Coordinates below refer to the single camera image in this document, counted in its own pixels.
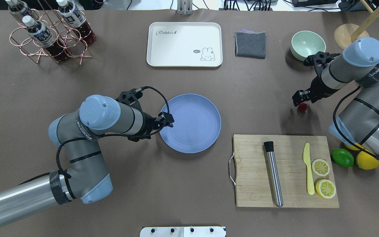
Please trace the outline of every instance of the red ball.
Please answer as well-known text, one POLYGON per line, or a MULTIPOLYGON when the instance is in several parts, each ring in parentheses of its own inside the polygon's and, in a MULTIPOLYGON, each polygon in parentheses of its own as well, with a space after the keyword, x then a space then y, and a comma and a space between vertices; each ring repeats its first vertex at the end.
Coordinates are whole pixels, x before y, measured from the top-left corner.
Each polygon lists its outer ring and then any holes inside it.
POLYGON ((298 106, 299 111, 305 112, 308 109, 308 105, 305 103, 300 103, 298 106))

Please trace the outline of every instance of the white bracket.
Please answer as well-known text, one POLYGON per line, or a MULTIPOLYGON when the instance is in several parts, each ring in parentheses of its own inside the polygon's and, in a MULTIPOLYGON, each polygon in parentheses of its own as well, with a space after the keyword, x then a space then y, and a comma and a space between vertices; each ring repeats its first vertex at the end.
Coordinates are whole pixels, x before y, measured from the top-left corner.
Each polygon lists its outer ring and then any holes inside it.
POLYGON ((140 231, 140 237, 226 237, 226 227, 145 227, 140 231))
POLYGON ((178 0, 178 15, 192 15, 192 0, 178 0))

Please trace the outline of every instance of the green bowl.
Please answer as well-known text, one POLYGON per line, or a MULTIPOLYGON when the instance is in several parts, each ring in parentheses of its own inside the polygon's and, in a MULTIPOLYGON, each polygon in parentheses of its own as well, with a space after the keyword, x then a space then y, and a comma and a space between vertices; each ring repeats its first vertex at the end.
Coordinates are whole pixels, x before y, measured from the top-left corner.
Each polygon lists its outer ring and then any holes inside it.
POLYGON ((317 33, 304 30, 292 37, 291 52, 296 59, 303 61, 318 51, 325 52, 325 42, 317 33))

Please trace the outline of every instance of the soda bottle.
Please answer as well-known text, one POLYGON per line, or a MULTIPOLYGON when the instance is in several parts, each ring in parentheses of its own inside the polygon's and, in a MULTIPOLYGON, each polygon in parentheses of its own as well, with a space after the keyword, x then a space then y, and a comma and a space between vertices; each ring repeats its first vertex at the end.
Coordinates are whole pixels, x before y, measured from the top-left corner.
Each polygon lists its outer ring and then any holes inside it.
POLYGON ((54 36, 46 24, 42 21, 35 20, 29 15, 23 17, 23 23, 26 25, 27 33, 42 46, 43 49, 58 62, 68 59, 67 50, 63 48, 64 43, 54 36))
POLYGON ((31 16, 33 19, 38 20, 36 13, 33 12, 27 3, 19 0, 6 0, 8 3, 8 10, 11 15, 17 20, 18 23, 23 23, 23 17, 26 15, 31 16))
MULTIPOLYGON (((78 7, 67 0, 57 0, 57 3, 59 5, 59 13, 62 15, 62 18, 64 18, 67 25, 78 30, 81 39, 83 39, 87 45, 92 44, 96 40, 96 36, 78 7)), ((77 37, 80 36, 75 30, 73 30, 73 32, 77 37)))

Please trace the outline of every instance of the brown table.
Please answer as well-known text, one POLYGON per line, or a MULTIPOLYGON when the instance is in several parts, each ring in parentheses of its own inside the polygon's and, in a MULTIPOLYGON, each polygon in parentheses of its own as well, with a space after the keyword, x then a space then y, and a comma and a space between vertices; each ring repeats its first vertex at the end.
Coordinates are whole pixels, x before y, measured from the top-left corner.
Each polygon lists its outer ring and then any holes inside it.
MULTIPOLYGON (((227 162, 233 134, 325 135, 330 149, 340 147, 327 128, 337 102, 351 83, 305 114, 291 96, 315 77, 290 53, 291 37, 312 30, 341 52, 333 39, 344 23, 362 23, 367 13, 173 10, 86 12, 97 34, 93 58, 81 67, 50 59, 35 65, 8 42, 17 25, 0 12, 0 192, 35 175, 57 169, 57 147, 48 126, 76 110, 89 95, 117 97, 150 85, 171 99, 182 93, 206 96, 217 106, 221 134, 209 149, 183 154, 160 136, 133 143, 104 138, 101 150, 114 190, 93 204, 75 200, 0 228, 0 236, 139 236, 144 226, 222 225, 227 236, 379 236, 379 168, 363 171, 334 165, 340 208, 240 208, 235 205, 227 162), (222 29, 223 64, 218 68, 153 68, 146 63, 148 27, 156 21, 216 22, 222 29), (235 57, 234 32, 267 33, 264 60, 235 57)), ((368 29, 379 39, 379 19, 368 29)), ((156 93, 141 99, 145 112, 162 107, 156 93)), ((67 166, 65 154, 63 164, 67 166)))

